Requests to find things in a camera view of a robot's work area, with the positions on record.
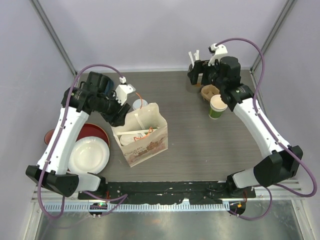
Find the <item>brown pulp cup carrier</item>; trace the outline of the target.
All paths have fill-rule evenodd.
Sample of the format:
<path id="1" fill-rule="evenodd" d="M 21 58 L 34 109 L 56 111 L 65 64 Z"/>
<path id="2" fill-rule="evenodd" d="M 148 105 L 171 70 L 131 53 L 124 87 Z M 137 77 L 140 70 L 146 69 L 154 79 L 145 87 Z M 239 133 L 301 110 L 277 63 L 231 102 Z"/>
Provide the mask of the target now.
<path id="1" fill-rule="evenodd" d="M 214 85 L 205 85 L 202 87 L 200 94 L 204 100 L 210 102 L 213 96 L 220 94 L 220 91 Z"/>

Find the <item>white plastic lid stack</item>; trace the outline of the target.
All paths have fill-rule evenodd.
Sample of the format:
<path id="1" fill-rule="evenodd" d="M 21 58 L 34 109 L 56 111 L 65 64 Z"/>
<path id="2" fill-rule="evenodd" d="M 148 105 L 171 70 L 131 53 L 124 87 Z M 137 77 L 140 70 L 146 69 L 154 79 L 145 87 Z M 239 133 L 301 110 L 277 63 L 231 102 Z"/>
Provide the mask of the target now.
<path id="1" fill-rule="evenodd" d="M 148 102 L 145 99 L 137 99 L 133 102 L 132 109 L 138 110 L 138 109 L 145 107 L 147 105 L 148 105 Z"/>

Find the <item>white straw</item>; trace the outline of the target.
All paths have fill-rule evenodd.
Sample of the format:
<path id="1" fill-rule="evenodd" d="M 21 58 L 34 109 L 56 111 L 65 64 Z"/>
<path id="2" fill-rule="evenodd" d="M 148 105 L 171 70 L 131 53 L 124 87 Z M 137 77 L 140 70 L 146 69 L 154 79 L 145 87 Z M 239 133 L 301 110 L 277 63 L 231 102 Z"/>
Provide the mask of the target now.
<path id="1" fill-rule="evenodd" d="M 139 126 L 141 127 L 141 129 L 142 129 L 142 130 L 145 130 L 146 128 L 145 128 L 144 124 L 142 123 L 142 121 L 141 121 L 141 119 L 140 119 L 140 117 L 139 117 L 139 114 L 138 114 L 138 113 L 135 113 L 134 116 L 135 116 L 135 118 L 136 118 Z"/>
<path id="2" fill-rule="evenodd" d="M 144 130 L 135 130 L 135 131 L 118 131 L 115 133 L 115 135 L 117 136 L 122 136 L 122 135 L 132 135 L 132 134 L 147 134 L 149 133 L 148 129 L 144 129 Z"/>

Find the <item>white plastic cup lid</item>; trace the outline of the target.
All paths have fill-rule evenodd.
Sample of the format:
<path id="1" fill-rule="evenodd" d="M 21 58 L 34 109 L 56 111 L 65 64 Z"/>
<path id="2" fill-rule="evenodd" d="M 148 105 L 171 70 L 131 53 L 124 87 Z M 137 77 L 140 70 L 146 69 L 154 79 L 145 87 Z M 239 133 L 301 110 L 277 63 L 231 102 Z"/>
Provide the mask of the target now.
<path id="1" fill-rule="evenodd" d="M 119 141 L 122 146 L 127 146 L 134 143 L 137 138 L 138 136 L 136 134 L 124 134 L 119 138 Z"/>

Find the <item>bear print paper bag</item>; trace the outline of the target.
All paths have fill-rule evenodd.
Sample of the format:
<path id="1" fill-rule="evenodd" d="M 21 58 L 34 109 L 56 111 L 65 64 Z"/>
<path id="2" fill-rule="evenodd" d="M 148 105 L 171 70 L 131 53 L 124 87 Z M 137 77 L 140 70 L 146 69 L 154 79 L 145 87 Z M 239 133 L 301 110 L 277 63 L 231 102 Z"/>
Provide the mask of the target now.
<path id="1" fill-rule="evenodd" d="M 135 134 L 138 136 L 135 142 L 122 146 L 121 135 L 115 135 L 116 132 L 143 130 L 135 118 L 135 113 L 139 115 L 145 129 L 149 132 Z M 147 106 L 129 112 L 125 117 L 125 125 L 112 127 L 111 130 L 131 168 L 167 150 L 169 146 L 168 123 L 160 114 L 157 103 L 148 103 Z"/>

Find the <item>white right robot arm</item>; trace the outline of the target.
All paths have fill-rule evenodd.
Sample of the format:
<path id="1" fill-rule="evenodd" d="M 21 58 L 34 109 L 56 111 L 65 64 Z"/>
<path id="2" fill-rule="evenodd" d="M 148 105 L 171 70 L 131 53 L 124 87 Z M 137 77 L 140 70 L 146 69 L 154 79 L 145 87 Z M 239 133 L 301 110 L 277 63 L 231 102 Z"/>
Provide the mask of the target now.
<path id="1" fill-rule="evenodd" d="M 243 193 L 244 188 L 261 185 L 269 187 L 297 174 L 302 149 L 291 146 L 274 129 L 268 119 L 262 121 L 259 103 L 249 86 L 241 83 L 241 65 L 236 57 L 224 56 L 209 66 L 207 60 L 196 60 L 188 68 L 187 76 L 192 85 L 196 85 L 199 75 L 201 84 L 213 85 L 220 93 L 222 101 L 247 127 L 258 145 L 262 161 L 256 166 L 233 173 L 227 177 L 226 193 L 233 198 Z"/>

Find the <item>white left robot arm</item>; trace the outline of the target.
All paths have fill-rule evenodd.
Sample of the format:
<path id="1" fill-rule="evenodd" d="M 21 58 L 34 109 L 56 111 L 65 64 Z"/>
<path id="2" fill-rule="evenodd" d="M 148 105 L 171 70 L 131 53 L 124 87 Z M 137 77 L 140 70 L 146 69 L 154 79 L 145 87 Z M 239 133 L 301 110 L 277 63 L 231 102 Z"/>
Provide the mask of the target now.
<path id="1" fill-rule="evenodd" d="M 124 126 L 130 110 L 128 95 L 135 91 L 120 76 L 120 84 L 111 93 L 105 94 L 109 77 L 91 71 L 80 87 L 72 85 L 63 95 L 57 125 L 36 165 L 28 165 L 25 174 L 39 188 L 44 188 L 63 197 L 75 192 L 88 191 L 100 200 L 107 192 L 105 177 L 92 171 L 70 173 L 69 160 L 78 135 L 93 112 L 98 112 L 112 127 Z"/>

